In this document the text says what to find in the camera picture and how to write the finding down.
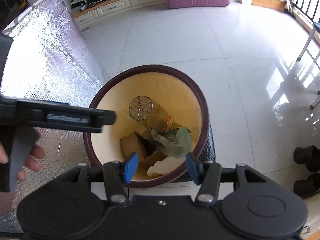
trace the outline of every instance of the dark red trash can rim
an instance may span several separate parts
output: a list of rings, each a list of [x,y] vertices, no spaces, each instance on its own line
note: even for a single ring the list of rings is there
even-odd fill
[[[171,75],[182,82],[184,82],[194,93],[196,96],[200,110],[202,115],[202,126],[201,126],[201,132],[198,139],[198,142],[196,143],[196,146],[193,150],[193,154],[196,157],[199,157],[201,154],[204,145],[206,143],[207,137],[208,137],[208,130],[209,130],[209,111],[208,106],[206,103],[206,100],[204,98],[204,95],[198,85],[185,73],[163,65],[144,65],[144,66],[138,66],[135,68],[131,68],[129,70],[126,70],[119,75],[116,75],[114,78],[112,78],[109,82],[107,82],[96,94],[96,96],[93,98],[91,104],[89,107],[97,108],[98,104],[100,103],[101,99],[104,97],[104,95],[113,88],[116,84],[121,82],[122,80],[137,75],[141,73],[147,73],[147,72],[156,72],[156,73],[163,73]],[[87,152],[87,155],[90,159],[90,162],[93,167],[101,166],[101,162],[98,160],[92,146],[91,141],[91,133],[85,132],[83,134],[84,137],[84,147]],[[160,178],[148,180],[148,181],[132,181],[130,184],[126,185],[128,187],[132,188],[147,188],[147,187],[155,187],[161,184],[164,184],[166,182],[170,182],[181,176],[186,171],[186,164],[185,162],[180,165],[178,168],[176,168],[174,171],[170,172],[167,175],[163,175]]]

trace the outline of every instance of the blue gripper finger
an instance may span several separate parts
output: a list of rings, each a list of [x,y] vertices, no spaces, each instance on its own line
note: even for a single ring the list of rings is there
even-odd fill
[[[123,162],[125,165],[123,173],[124,183],[130,183],[137,168],[138,168],[138,154],[131,153],[128,158]]]
[[[201,162],[193,155],[193,153],[188,153],[186,156],[186,166],[188,169],[188,173],[193,180],[193,182],[197,185],[200,184],[199,180],[199,169],[198,165],[201,164]]]

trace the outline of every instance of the metal screw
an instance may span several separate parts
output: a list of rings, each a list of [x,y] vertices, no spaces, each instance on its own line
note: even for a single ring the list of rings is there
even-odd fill
[[[165,205],[167,204],[167,202],[164,201],[164,200],[159,200],[159,201],[158,201],[158,204],[159,204],[160,206],[165,206]]]
[[[205,202],[205,203],[209,203],[212,202],[214,200],[214,197],[210,194],[201,194],[198,196],[198,200],[200,202]]]
[[[112,195],[110,200],[114,203],[123,203],[127,200],[127,198],[124,195],[116,194]]]
[[[305,226],[303,229],[306,229],[306,230],[307,230],[307,234],[309,234],[310,231],[311,231],[310,227],[308,227],[308,226]]]

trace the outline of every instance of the glass jar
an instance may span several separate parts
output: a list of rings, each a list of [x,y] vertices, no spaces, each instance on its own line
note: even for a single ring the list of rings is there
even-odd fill
[[[156,101],[146,96],[138,96],[132,100],[129,115],[146,128],[158,132],[168,132],[173,123],[173,117]]]

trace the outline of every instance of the cardboard box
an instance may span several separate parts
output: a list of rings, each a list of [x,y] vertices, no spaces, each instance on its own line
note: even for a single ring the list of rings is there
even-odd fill
[[[175,130],[175,129],[180,128],[180,127],[182,127],[182,126],[174,122],[174,123],[172,124],[172,126],[171,126],[170,131]]]
[[[120,149],[124,159],[131,153],[136,152],[139,162],[141,162],[151,155],[156,150],[156,147],[145,140],[140,134],[133,132],[120,139]]]
[[[147,129],[145,130],[142,134],[141,134],[142,138],[144,138],[145,140],[149,140],[149,138],[151,137],[151,132]]]
[[[167,156],[161,153],[160,151],[156,150],[152,155],[150,155],[145,160],[139,162],[139,168],[149,169],[153,166],[156,162],[163,161]]]

